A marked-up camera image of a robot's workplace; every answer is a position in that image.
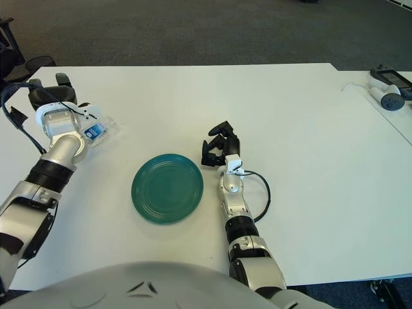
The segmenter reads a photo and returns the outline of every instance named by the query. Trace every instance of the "black cable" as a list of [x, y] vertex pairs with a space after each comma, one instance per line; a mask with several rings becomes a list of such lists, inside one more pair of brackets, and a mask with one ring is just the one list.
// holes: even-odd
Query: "black cable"
[[[23, 125], [17, 125], [13, 119], [10, 116], [10, 112], [6, 109], [6, 97], [8, 96], [9, 92], [11, 92], [12, 90], [15, 90], [14, 92], [16, 92], [19, 88], [37, 88], [39, 90], [41, 90], [43, 93], [45, 93], [48, 97], [50, 97], [54, 102], [58, 102], [60, 104], [62, 104], [64, 107], [66, 107], [68, 110], [72, 111], [73, 113], [76, 113], [78, 115], [84, 116], [87, 118], [87, 116], [85, 114], [79, 113], [78, 111], [75, 111], [74, 109], [72, 109], [71, 107], [67, 106], [65, 103], [63, 103], [61, 100], [59, 100], [58, 98], [56, 98], [54, 95], [52, 95], [49, 91], [47, 91], [46, 89], [44, 89], [42, 86], [36, 85], [36, 84], [32, 84], [29, 82], [15, 82], [13, 84], [9, 84], [7, 85], [3, 92], [1, 93], [1, 102], [0, 105], [3, 109], [3, 113], [5, 114], [6, 118], [16, 127], [16, 129], [20, 130], [24, 135], [26, 135], [28, 137], [28, 139], [34, 144], [34, 146], [37, 148], [37, 150], [39, 150], [39, 152], [41, 154], [46, 153], [47, 151], [42, 147], [42, 145], [36, 141], [36, 139], [34, 137], [32, 137], [30, 134], [27, 133], [26, 130], [24, 130]], [[94, 115], [89, 114], [90, 117], [97, 119]]]
[[23, 263], [21, 263], [21, 264], [17, 267], [17, 269], [19, 269], [20, 267], [25, 266], [25, 264], [26, 264], [27, 262], [29, 262], [29, 260], [31, 260], [31, 259], [27, 259], [26, 261], [24, 261]]
[[262, 175], [258, 174], [257, 172], [254, 171], [245, 171], [246, 174], [235, 174], [238, 176], [249, 176], [249, 175], [256, 175], [257, 177], [259, 177], [262, 182], [265, 184], [267, 193], [268, 193], [268, 201], [266, 202], [265, 208], [263, 209], [262, 213], [257, 216], [256, 218], [254, 218], [253, 220], [256, 222], [258, 222], [261, 218], [263, 218], [265, 216], [265, 214], [268, 212], [269, 210], [269, 205], [270, 205], [270, 187], [268, 182], [266, 181], [265, 177], [263, 177]]

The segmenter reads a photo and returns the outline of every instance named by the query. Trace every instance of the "white table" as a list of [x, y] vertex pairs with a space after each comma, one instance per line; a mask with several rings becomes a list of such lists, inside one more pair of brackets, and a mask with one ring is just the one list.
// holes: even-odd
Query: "white table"
[[[130, 261], [181, 261], [227, 273], [218, 180], [215, 169], [200, 165], [203, 139], [223, 120], [241, 140], [245, 168], [271, 186], [271, 208], [257, 227], [288, 285], [412, 273], [412, 147], [362, 91], [341, 92], [360, 73], [279, 64], [42, 68], [35, 77], [50, 86], [56, 72], [68, 74], [79, 103], [98, 104], [123, 135], [78, 165], [51, 234], [11, 288], [38, 289]], [[9, 103], [30, 116], [25, 128], [46, 145], [27, 90]], [[1, 118], [5, 198], [39, 155]], [[204, 180], [197, 209], [169, 226], [147, 222], [130, 197], [135, 173], [162, 153], [190, 158]], [[245, 185], [258, 213], [265, 188], [254, 178]]]

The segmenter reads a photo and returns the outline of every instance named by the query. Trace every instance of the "dark floor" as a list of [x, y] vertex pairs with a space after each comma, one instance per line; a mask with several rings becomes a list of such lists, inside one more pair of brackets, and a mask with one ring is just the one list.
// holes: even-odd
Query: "dark floor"
[[386, 0], [0, 0], [26, 58], [61, 66], [330, 62], [412, 70], [412, 11]]

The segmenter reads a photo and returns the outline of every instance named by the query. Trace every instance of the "black chair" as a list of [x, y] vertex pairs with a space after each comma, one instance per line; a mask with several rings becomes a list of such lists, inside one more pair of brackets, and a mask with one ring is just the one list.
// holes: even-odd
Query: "black chair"
[[25, 62], [9, 27], [12, 21], [12, 18], [0, 18], [0, 29], [6, 35], [5, 37], [0, 31], [0, 91], [11, 82], [22, 82], [30, 77], [30, 74], [27, 74], [18, 79], [5, 81], [5, 78], [12, 72], [15, 66], [20, 66]]

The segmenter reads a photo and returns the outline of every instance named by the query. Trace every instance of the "green plate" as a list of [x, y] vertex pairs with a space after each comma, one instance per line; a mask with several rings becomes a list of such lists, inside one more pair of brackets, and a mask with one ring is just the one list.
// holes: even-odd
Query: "green plate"
[[131, 186], [136, 210], [153, 223], [182, 220], [199, 204], [203, 178], [196, 164], [179, 154], [162, 154], [147, 161]]

